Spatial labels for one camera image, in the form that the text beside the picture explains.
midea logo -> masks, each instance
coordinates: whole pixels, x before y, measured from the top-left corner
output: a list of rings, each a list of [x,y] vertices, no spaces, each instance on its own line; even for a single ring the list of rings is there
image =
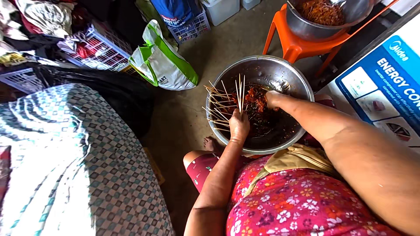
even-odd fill
[[[394,51],[397,54],[397,56],[399,56],[399,58],[401,58],[402,61],[407,61],[408,60],[407,55],[405,55],[405,51],[403,51],[402,48],[401,48],[401,41],[397,40],[397,41],[392,42],[389,45],[389,49]]]

plastic basket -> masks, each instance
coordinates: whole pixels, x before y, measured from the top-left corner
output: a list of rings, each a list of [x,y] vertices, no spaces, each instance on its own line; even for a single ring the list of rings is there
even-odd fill
[[[120,72],[127,73],[129,75],[132,75],[132,76],[143,79],[143,77],[140,75],[140,73],[138,71],[136,71],[136,69],[134,69],[134,67],[132,67],[131,65],[128,65],[127,67],[122,69]]]
[[[120,71],[129,65],[128,58],[133,53],[130,45],[105,25],[94,21],[87,30],[85,43],[94,55],[81,58],[78,54],[64,52],[63,57],[80,67],[100,70]]]
[[[207,20],[206,12],[196,16],[193,20],[186,22],[180,27],[168,27],[176,41],[181,44],[189,39],[196,38],[203,32],[210,30],[210,24]]]
[[[0,81],[27,94],[45,89],[32,68],[0,74]]]

hand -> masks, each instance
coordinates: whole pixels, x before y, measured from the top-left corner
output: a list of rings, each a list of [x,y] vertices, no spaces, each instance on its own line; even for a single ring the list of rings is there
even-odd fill
[[[275,111],[279,110],[278,102],[282,96],[286,96],[277,91],[271,90],[265,93],[265,100],[267,101],[267,107],[269,109],[274,109]]]
[[[248,115],[243,113],[241,117],[239,109],[235,109],[229,120],[229,126],[231,128],[231,141],[239,141],[243,144],[249,133]]]

plastic stool leg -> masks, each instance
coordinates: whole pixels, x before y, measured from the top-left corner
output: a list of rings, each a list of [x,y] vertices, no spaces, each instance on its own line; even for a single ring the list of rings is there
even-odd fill
[[[331,60],[336,56],[336,54],[339,52],[339,50],[341,49],[341,46],[343,44],[340,44],[338,46],[335,46],[331,49],[330,54],[328,55],[327,59],[324,61],[324,63],[322,64],[321,68],[318,70],[318,72],[315,74],[315,77],[320,76],[325,68],[327,68],[328,64],[331,62]]]
[[[299,57],[300,52],[296,49],[287,49],[286,52],[283,51],[283,59],[290,63],[294,63],[297,60],[297,57]]]
[[[267,40],[265,41],[264,51],[262,52],[263,55],[267,54],[268,48],[270,47],[271,40],[273,40],[274,32],[276,31],[276,24],[271,22],[270,30],[268,31]]]

bare foot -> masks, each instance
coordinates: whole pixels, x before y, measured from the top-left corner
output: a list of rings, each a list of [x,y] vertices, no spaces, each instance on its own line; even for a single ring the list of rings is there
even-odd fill
[[[211,152],[220,151],[219,144],[217,143],[216,139],[212,137],[205,137],[203,144],[204,144],[204,150],[206,151],[211,151]]]

